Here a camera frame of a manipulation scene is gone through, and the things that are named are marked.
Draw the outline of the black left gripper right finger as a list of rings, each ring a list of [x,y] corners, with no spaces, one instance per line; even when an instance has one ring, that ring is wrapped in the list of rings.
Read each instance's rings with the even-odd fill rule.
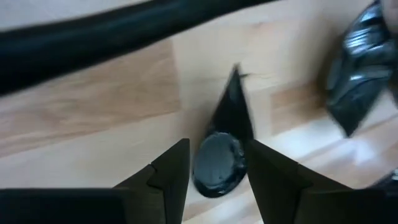
[[[264,223],[295,221],[302,191],[348,190],[257,140],[247,143],[248,178]]]

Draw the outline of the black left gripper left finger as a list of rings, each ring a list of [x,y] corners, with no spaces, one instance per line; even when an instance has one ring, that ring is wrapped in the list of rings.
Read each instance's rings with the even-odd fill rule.
[[[190,140],[171,148],[114,188],[123,191],[128,223],[181,223],[190,176]]]

